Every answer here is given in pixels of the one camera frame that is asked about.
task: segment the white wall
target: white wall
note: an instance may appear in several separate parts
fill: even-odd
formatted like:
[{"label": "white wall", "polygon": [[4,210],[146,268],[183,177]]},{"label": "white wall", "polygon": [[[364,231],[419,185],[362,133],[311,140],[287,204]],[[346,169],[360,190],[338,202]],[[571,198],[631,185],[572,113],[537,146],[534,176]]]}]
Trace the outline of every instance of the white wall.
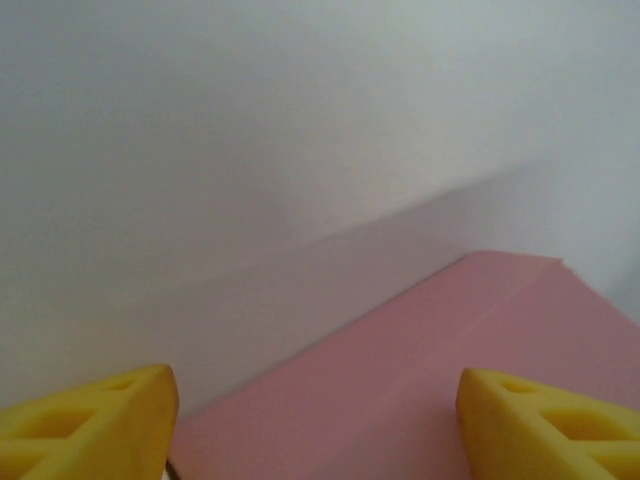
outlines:
[{"label": "white wall", "polygon": [[[157,358],[197,404],[457,258],[449,244],[566,256],[603,290],[640,258],[635,2],[24,0],[0,13],[0,373],[21,379],[0,401]],[[369,243],[351,229],[385,218],[409,222],[425,243],[407,252],[431,258],[295,327],[305,304],[281,315],[280,294],[277,327],[229,313],[237,275],[270,304],[248,278],[271,282],[289,265],[278,255],[326,280]],[[300,260],[341,232],[351,246],[328,271]],[[409,237],[380,238],[393,255]],[[359,262],[356,277],[373,264]],[[131,318],[196,282],[227,310]],[[272,333],[290,327],[295,340]],[[182,353],[194,343],[205,350]]]}]

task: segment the pink box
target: pink box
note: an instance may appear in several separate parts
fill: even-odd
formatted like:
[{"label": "pink box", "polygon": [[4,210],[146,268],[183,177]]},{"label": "pink box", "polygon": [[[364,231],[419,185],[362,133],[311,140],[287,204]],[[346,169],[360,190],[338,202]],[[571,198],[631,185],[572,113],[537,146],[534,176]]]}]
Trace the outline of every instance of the pink box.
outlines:
[{"label": "pink box", "polygon": [[559,260],[477,252],[183,419],[170,458],[185,480],[469,479],[468,366],[640,409],[640,328]]}]

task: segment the pink cardboard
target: pink cardboard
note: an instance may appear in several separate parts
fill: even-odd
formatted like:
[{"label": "pink cardboard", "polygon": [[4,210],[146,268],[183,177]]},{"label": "pink cardboard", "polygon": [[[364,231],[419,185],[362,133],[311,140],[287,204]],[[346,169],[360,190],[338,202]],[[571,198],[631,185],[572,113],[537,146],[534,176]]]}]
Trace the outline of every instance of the pink cardboard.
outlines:
[{"label": "pink cardboard", "polygon": [[468,366],[640,409],[640,328],[559,260],[477,252],[183,419],[170,458],[185,480],[466,480]]}]

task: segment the cutout hole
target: cutout hole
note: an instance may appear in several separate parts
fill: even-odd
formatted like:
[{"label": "cutout hole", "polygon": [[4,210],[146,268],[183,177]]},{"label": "cutout hole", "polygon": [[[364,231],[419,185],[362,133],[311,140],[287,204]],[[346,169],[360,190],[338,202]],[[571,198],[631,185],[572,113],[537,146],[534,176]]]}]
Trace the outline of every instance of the cutout hole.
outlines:
[{"label": "cutout hole", "polygon": [[94,414],[95,410],[60,408],[43,412],[15,431],[13,438],[67,438]]},{"label": "cutout hole", "polygon": [[43,455],[0,453],[0,479],[19,480],[35,467]]},{"label": "cutout hole", "polygon": [[109,385],[108,387],[105,387],[104,390],[108,390],[108,391],[126,390],[131,386],[132,383],[133,383],[133,380],[122,380],[118,383],[114,383],[113,385]]},{"label": "cutout hole", "polygon": [[594,460],[617,480],[640,480],[640,457],[630,455],[597,456]]},{"label": "cutout hole", "polygon": [[505,380],[501,385],[513,393],[535,393],[537,388],[527,385],[526,383],[514,382],[512,380]]},{"label": "cutout hole", "polygon": [[632,439],[617,423],[592,410],[548,410],[541,412],[541,415],[569,440]]}]

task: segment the white background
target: white background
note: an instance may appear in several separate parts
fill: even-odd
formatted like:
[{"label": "white background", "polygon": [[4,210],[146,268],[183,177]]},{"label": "white background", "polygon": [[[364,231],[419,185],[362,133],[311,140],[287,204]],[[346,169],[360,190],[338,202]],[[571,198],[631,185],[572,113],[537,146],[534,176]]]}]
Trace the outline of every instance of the white background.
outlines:
[{"label": "white background", "polygon": [[637,2],[0,13],[2,403],[166,361],[190,407],[463,250],[636,291]]}]

